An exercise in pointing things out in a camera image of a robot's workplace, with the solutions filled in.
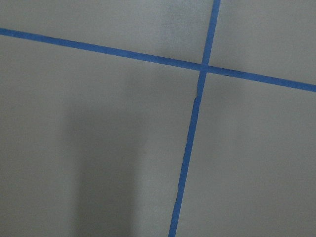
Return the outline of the long blue tape strip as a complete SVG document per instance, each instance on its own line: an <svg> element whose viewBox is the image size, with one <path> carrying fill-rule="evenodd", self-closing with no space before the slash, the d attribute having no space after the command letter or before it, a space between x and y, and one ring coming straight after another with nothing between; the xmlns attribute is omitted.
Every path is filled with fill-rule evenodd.
<svg viewBox="0 0 316 237"><path fill-rule="evenodd" d="M215 29L217 25L219 10L220 10L220 0L215 0L212 5L208 30L207 30L207 36L205 40L204 50L203 50L203 57L201 60L201 65L199 69L199 76L197 81L197 90L196 90L196 96L194 99L193 107L192 107L192 113L191 113L191 119L187 134L187 140L183 155L183 160L181 164L181 170L180 170L180 176L178 181L178 188L177 188L177 195L176 200L174 203L173 211L172 211L172 217L170 222L170 227L168 231L169 237L176 236L177 232L177 226L179 222L180 212L181 212L181 206L185 191L185 185L191 160L191 154L193 149L193 143L195 138L195 132L198 122L198 115L199 115L199 108L203 96L203 90L206 80L206 75L208 72L208 66L209 66L209 60L211 56L213 41L214 41L214 35L215 35Z"/></svg>

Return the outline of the brown paper table mat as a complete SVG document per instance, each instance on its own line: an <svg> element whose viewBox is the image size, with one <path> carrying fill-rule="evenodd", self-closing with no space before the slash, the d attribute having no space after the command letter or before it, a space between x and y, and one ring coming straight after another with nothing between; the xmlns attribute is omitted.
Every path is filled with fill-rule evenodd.
<svg viewBox="0 0 316 237"><path fill-rule="evenodd" d="M2 28L200 63L210 0L3 0ZM0 234L165 237L197 71L2 36ZM179 237L316 234L316 95L208 74Z"/></svg>

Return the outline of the crossing blue tape strip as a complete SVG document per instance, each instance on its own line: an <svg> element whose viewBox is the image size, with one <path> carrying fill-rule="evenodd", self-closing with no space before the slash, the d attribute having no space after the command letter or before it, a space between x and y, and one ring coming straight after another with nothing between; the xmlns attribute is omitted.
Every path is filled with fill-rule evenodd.
<svg viewBox="0 0 316 237"><path fill-rule="evenodd" d="M63 47L69 47L69 48L75 48L79 50L85 50L85 51L91 51L91 52L97 52L102 54L109 54L124 58L130 58L140 61L146 61L156 64L163 64L163 65L169 65L174 67L179 67L183 69L189 69L189 70L195 70L198 71L201 69L201 64L183 61L183 60L177 60L172 58L166 58L161 56L155 56L150 54L144 54L139 52L133 52L123 49L117 49L112 47L106 47L106 46L100 46L96 44L89 44L84 42L77 42L67 39L58 39L58 38L52 38L44 35L38 35L33 33L27 33L22 31L16 31L11 29L0 29L0 34L2 36L12 37L12 38L19 38L24 40L31 40L31 41L37 41L37 42L43 42ZM267 84L273 84L278 86L284 86L288 88L294 88L304 91L310 91L315 92L316 86L314 84L304 83L304 82L298 82L288 79L281 79L281 78L275 78L260 74L254 74L249 72L243 72L238 70L232 70L232 69L226 69L226 68L220 68L215 66L208 66L207 72L222 76L229 76L234 77L238 79L246 79L251 81L257 81Z"/></svg>

